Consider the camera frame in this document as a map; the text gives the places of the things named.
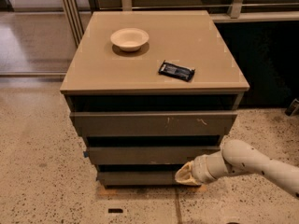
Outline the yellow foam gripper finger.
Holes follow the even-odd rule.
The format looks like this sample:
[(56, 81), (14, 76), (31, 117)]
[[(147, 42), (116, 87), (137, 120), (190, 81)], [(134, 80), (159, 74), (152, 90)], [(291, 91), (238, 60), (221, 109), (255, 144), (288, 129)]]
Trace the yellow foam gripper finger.
[(175, 174), (175, 180), (181, 185), (200, 186), (201, 183), (197, 181), (192, 175), (192, 162), (186, 162)]

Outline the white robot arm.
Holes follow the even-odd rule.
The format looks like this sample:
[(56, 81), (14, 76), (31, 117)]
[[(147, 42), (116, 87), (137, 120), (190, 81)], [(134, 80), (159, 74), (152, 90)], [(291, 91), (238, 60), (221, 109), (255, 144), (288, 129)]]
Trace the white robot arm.
[(175, 174), (177, 183), (201, 186), (226, 176), (257, 174), (299, 198), (299, 168), (271, 159), (241, 140), (230, 140), (220, 151), (197, 156)]

